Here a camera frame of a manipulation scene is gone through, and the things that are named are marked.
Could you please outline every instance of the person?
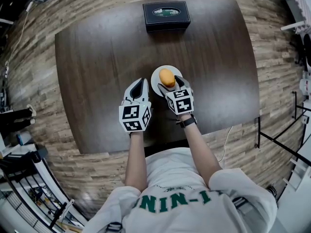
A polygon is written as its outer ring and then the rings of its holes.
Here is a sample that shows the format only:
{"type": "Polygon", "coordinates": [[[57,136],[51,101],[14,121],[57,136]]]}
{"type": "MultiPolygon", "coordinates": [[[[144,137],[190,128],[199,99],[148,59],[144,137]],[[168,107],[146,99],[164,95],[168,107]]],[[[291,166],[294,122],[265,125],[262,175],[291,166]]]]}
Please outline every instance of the person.
{"type": "Polygon", "coordinates": [[[24,129],[25,127],[34,124],[36,116],[36,111],[32,105],[28,104],[27,109],[1,113],[0,114],[0,134],[2,138],[6,138],[9,133],[16,132],[24,129]],[[25,119],[21,122],[15,122],[17,119],[23,119],[27,117],[32,117],[31,119],[25,119]]]}
{"type": "Polygon", "coordinates": [[[125,186],[112,191],[84,233],[270,231],[277,212],[274,196],[239,168],[222,169],[191,113],[177,118],[189,148],[145,158],[143,132],[132,132],[125,186]]]}

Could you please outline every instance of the black metal stand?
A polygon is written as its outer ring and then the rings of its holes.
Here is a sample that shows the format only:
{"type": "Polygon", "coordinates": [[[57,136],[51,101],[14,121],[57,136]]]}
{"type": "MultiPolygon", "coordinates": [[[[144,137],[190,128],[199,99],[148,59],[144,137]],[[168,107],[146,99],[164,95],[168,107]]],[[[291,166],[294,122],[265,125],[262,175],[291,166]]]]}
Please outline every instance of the black metal stand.
{"type": "Polygon", "coordinates": [[[289,128],[291,128],[304,114],[306,111],[310,111],[311,109],[305,108],[303,106],[297,105],[297,92],[293,91],[292,92],[295,95],[295,115],[293,116],[293,118],[295,119],[294,122],[292,122],[286,129],[284,129],[281,133],[279,133],[276,137],[272,138],[268,135],[266,135],[265,133],[261,132],[261,127],[260,127],[260,117],[258,117],[258,143],[255,145],[255,148],[260,148],[260,136],[264,136],[267,139],[269,139],[270,141],[274,142],[275,144],[279,145],[280,147],[284,148],[287,152],[291,153],[292,155],[294,155],[295,157],[297,157],[298,159],[302,160],[304,163],[306,163],[308,166],[311,166],[311,161],[309,161],[307,158],[303,157],[302,155],[300,155],[299,153],[297,153],[304,144],[302,144],[300,146],[300,148],[297,150],[297,152],[293,151],[292,149],[290,149],[289,147],[283,145],[282,143],[278,142],[277,139],[283,135],[289,128]],[[297,117],[297,108],[298,109],[302,109],[304,110],[302,112],[302,114],[297,117]]]}

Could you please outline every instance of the white t-shirt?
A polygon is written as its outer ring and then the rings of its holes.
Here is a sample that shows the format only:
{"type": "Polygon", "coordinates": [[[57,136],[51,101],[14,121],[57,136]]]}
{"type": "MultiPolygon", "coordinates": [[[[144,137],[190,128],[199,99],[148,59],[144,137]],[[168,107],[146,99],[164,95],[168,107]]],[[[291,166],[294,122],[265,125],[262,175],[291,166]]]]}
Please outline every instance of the white t-shirt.
{"type": "Polygon", "coordinates": [[[276,200],[240,169],[214,173],[209,189],[189,148],[146,158],[148,188],[116,188],[84,233],[265,233],[276,218],[276,200]]]}

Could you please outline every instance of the shirt sleeve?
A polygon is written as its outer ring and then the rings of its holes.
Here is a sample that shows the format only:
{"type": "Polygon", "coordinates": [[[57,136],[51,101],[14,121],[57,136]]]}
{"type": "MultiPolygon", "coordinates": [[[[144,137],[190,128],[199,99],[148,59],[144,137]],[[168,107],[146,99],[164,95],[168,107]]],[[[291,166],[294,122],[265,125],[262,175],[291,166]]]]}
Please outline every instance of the shirt sleeve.
{"type": "Polygon", "coordinates": [[[122,219],[129,214],[141,192],[131,186],[118,187],[112,191],[104,205],[86,224],[83,233],[105,232],[108,224],[122,224],[122,219]]]}
{"type": "Polygon", "coordinates": [[[250,232],[270,231],[276,219],[276,200],[241,169],[219,170],[210,177],[208,184],[211,190],[221,191],[231,198],[250,232]]]}

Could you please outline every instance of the black wristwatch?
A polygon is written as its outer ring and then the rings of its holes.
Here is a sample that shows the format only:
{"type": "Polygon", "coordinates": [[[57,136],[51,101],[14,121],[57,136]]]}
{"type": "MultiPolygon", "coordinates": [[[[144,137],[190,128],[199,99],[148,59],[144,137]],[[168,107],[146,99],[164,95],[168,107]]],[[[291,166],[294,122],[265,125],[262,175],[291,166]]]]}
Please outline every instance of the black wristwatch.
{"type": "Polygon", "coordinates": [[[185,121],[180,121],[179,124],[180,124],[180,126],[181,126],[182,128],[185,128],[185,127],[187,127],[188,125],[193,124],[193,123],[197,124],[197,121],[196,121],[194,115],[193,115],[193,114],[190,114],[190,115],[191,115],[191,118],[189,118],[189,119],[187,119],[187,120],[185,120],[185,121]]]}

